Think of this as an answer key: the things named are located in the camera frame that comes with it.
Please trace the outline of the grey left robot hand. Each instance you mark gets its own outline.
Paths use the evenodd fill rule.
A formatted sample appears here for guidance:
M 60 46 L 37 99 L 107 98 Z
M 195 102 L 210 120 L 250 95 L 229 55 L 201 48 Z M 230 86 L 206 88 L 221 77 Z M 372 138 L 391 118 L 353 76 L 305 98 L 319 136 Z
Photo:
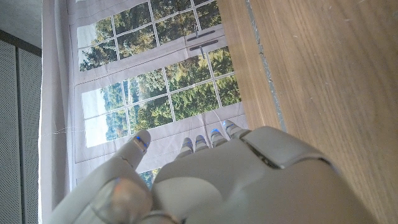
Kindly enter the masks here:
M 336 166 L 276 128 L 231 121 L 185 139 L 152 187 L 137 173 L 150 145 L 137 132 L 55 208 L 50 223 L 374 223 Z

